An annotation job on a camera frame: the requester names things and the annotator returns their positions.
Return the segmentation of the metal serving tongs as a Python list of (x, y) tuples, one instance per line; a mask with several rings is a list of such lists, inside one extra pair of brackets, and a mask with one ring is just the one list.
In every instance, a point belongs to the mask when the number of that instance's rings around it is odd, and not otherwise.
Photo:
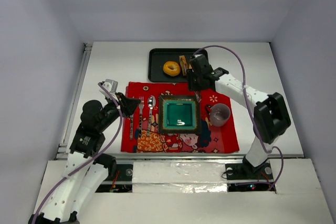
[(201, 94), (201, 92), (200, 91), (195, 91), (195, 96), (196, 96), (197, 102), (200, 103), (201, 100), (202, 100), (202, 94)]

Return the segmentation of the brown bread slice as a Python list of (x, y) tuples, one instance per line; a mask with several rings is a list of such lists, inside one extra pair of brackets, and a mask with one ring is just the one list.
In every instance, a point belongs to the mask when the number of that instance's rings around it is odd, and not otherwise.
[(181, 67), (181, 71), (183, 76), (187, 76), (187, 70), (188, 70), (188, 64), (186, 61), (186, 58), (184, 55), (179, 56), (179, 61), (180, 61), (180, 67)]

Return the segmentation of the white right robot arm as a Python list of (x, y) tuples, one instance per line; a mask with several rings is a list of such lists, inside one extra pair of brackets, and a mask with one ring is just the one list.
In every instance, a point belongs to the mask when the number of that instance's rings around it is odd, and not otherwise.
[(267, 94), (248, 86), (241, 60), (239, 64), (242, 81), (221, 67), (213, 69), (203, 54), (194, 54), (190, 59), (191, 68), (186, 73), (188, 89), (194, 91), (198, 98), (201, 91), (215, 89), (247, 109), (255, 138), (241, 168), (234, 168), (233, 172), (249, 176), (262, 169), (274, 143), (289, 128), (291, 120), (283, 96), (278, 92)]

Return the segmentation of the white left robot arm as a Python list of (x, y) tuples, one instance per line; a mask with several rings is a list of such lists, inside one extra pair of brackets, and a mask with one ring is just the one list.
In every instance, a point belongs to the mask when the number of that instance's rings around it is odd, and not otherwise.
[(103, 132), (115, 120), (132, 116), (140, 100), (120, 92), (105, 97), (106, 105), (98, 100), (83, 105), (61, 179), (47, 193), (29, 223), (79, 223), (100, 184), (115, 176), (116, 158), (105, 154)]

